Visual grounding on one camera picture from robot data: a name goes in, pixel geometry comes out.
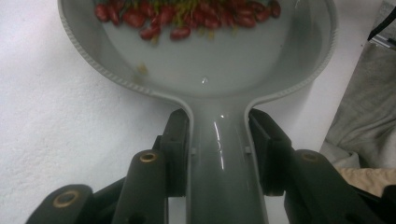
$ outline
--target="brass bolt hole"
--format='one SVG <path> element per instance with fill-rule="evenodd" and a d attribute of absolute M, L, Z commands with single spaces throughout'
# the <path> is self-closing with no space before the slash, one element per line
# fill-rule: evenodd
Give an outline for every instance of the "brass bolt hole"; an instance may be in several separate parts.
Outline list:
<path fill-rule="evenodd" d="M 129 218 L 129 224 L 144 224 L 146 216 L 143 213 L 135 213 Z"/>
<path fill-rule="evenodd" d="M 319 158 L 312 153 L 303 153 L 302 157 L 305 161 L 317 162 L 319 160 Z"/>
<path fill-rule="evenodd" d="M 353 214 L 353 213 L 346 213 L 345 218 L 349 223 L 353 223 L 353 224 L 364 224 L 365 223 L 361 217 L 359 217 L 358 215 Z"/>
<path fill-rule="evenodd" d="M 57 208 L 64 208 L 74 203 L 78 198 L 78 191 L 68 190 L 60 195 L 58 195 L 55 200 L 53 200 L 52 205 Z"/>
<path fill-rule="evenodd" d="M 154 153 L 145 153 L 142 156 L 140 156 L 140 160 L 142 162 L 151 162 L 157 160 L 157 155 Z"/>

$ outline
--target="red kidney bean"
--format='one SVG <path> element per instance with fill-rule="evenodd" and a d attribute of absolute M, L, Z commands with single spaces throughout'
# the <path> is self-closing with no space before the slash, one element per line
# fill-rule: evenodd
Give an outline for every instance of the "red kidney bean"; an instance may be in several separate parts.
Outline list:
<path fill-rule="evenodd" d="M 271 9 L 268 7 L 264 11 L 256 12 L 256 21 L 266 21 L 271 16 Z"/>
<path fill-rule="evenodd" d="M 150 26 L 140 30 L 139 35 L 144 40 L 150 40 L 161 33 L 160 26 Z"/>
<path fill-rule="evenodd" d="M 240 26 L 252 28 L 256 26 L 256 21 L 253 16 L 239 16 L 235 19 L 236 23 Z"/>
<path fill-rule="evenodd" d="M 150 24 L 151 24 L 151 26 L 159 26 L 160 25 L 160 15 L 157 15 L 157 16 L 151 18 Z"/>
<path fill-rule="evenodd" d="M 227 26 L 235 25 L 235 19 L 233 18 L 233 13 L 231 13 L 227 9 L 222 10 L 222 12 L 220 14 L 220 20 L 221 20 L 221 23 L 224 25 L 227 25 Z"/>
<path fill-rule="evenodd" d="M 155 16 L 154 5 L 147 0 L 140 2 L 139 10 L 147 17 L 152 18 Z"/>
<path fill-rule="evenodd" d="M 211 30 L 219 29 L 221 27 L 221 21 L 217 17 L 207 15 L 204 26 Z"/>
<path fill-rule="evenodd" d="M 278 18 L 280 16 L 280 4 L 273 0 L 269 2 L 268 6 L 271 8 L 271 15 L 274 18 Z"/>
<path fill-rule="evenodd" d="M 134 8 L 129 8 L 125 13 L 122 15 L 122 19 L 128 23 L 128 25 L 134 28 L 142 27 L 146 22 L 146 17 Z"/>
<path fill-rule="evenodd" d="M 113 22 L 115 26 L 120 25 L 120 16 L 117 10 L 114 8 L 113 5 L 107 5 L 107 12 L 108 12 L 108 17 L 110 20 Z"/>
<path fill-rule="evenodd" d="M 250 1 L 250 2 L 247 2 L 247 5 L 249 7 L 252 7 L 256 12 L 261 12 L 261 11 L 265 10 L 265 6 L 263 4 L 261 4 L 260 2 Z"/>
<path fill-rule="evenodd" d="M 195 21 L 198 24 L 204 24 L 205 22 L 205 14 L 203 11 L 201 11 L 200 9 L 196 8 L 193 12 L 192 12 L 192 17 L 195 19 Z"/>
<path fill-rule="evenodd" d="M 201 11 L 203 11 L 205 14 L 209 16 L 212 17 L 218 16 L 218 13 L 215 10 L 214 6 L 209 5 L 207 2 L 201 2 L 199 4 L 199 8 L 201 9 Z"/>
<path fill-rule="evenodd" d="M 224 7 L 221 5 L 220 2 L 216 1 L 216 2 L 212 2 L 210 4 L 211 7 L 213 7 L 213 9 L 215 9 L 216 15 L 219 16 L 220 12 L 224 9 Z"/>
<path fill-rule="evenodd" d="M 166 25 L 172 22 L 176 12 L 175 9 L 170 6 L 162 6 L 159 14 L 158 23 L 160 25 Z"/>
<path fill-rule="evenodd" d="M 196 22 L 192 17 L 190 13 L 187 13 L 184 15 L 183 18 L 184 23 L 189 26 L 191 29 L 196 29 L 198 27 L 198 22 Z"/>
<path fill-rule="evenodd" d="M 178 27 L 171 31 L 171 39 L 172 40 L 180 40 L 190 36 L 191 29 L 187 26 Z"/>
<path fill-rule="evenodd" d="M 125 0 L 110 0 L 109 3 L 114 7 L 117 13 L 120 13 L 125 4 Z"/>
<path fill-rule="evenodd" d="M 246 4 L 245 0 L 227 0 L 223 5 L 231 11 L 235 11 L 239 7 L 244 6 L 245 4 Z"/>
<path fill-rule="evenodd" d="M 95 16 L 99 21 L 109 21 L 110 17 L 108 15 L 107 6 L 105 4 L 98 4 L 95 7 Z"/>
<path fill-rule="evenodd" d="M 243 6 L 235 10 L 237 16 L 253 16 L 254 9 L 252 7 Z"/>
<path fill-rule="evenodd" d="M 161 12 L 165 12 L 165 13 L 168 13 L 168 14 L 174 16 L 177 11 L 174 7 L 165 5 L 165 6 L 161 6 Z"/>

